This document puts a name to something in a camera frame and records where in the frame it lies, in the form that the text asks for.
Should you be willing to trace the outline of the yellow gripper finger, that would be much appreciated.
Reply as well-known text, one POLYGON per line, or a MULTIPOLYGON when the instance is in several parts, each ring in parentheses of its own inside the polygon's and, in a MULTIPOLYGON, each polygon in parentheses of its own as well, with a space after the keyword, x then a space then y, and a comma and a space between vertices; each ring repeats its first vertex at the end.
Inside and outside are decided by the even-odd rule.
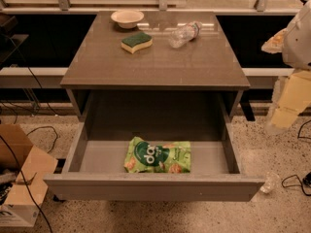
POLYGON ((274 85, 272 104, 266 117, 266 132, 270 135, 285 132, 310 105, 310 71, 295 70, 288 77, 279 77, 274 85))
POLYGON ((261 46, 261 50, 271 54, 282 52, 286 33, 286 28, 277 32, 261 46))

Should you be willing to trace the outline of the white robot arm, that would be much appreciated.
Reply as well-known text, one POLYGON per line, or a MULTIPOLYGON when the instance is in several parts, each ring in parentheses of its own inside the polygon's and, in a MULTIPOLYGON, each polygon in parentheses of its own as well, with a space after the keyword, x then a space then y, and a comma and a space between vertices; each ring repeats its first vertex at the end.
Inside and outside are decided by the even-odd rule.
POLYGON ((281 52, 283 62, 294 69, 274 84, 265 129, 268 134, 277 135, 288 130, 311 104, 311 1, 303 5, 286 28, 265 42, 261 50, 281 52))

